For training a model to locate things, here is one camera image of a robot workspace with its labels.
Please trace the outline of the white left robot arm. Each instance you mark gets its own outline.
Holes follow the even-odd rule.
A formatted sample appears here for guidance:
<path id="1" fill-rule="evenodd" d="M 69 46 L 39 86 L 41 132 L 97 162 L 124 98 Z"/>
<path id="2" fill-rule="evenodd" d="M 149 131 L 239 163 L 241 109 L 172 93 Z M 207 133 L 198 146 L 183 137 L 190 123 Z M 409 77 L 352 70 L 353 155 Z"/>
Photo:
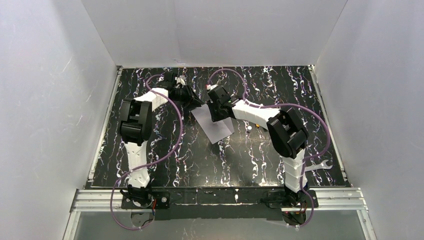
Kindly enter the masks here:
<path id="1" fill-rule="evenodd" d="M 147 143 L 153 132 L 154 111 L 167 103 L 176 107 L 175 102 L 179 102 L 189 111 L 204 104 L 188 85 L 185 76 L 173 72 L 162 76 L 163 80 L 153 88 L 148 86 L 152 77 L 148 78 L 145 82 L 148 91 L 141 96 L 124 99 L 119 112 L 118 133 L 127 153 L 128 186 L 136 189 L 145 189 L 150 182 Z"/>

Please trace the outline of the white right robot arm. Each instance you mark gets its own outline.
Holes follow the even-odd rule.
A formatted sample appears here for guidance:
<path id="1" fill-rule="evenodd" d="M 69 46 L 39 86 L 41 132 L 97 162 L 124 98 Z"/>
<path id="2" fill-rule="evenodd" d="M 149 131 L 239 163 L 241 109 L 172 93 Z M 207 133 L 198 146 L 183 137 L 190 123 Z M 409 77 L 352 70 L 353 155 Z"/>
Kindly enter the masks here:
<path id="1" fill-rule="evenodd" d="M 296 111 L 293 108 L 255 107 L 252 102 L 230 96 L 221 85 L 208 84 L 206 90 L 209 96 L 206 104 L 213 122 L 232 118 L 248 121 L 268 131 L 274 149 L 283 158 L 286 194 L 296 200 L 302 197 L 308 190 L 304 157 L 309 134 Z"/>

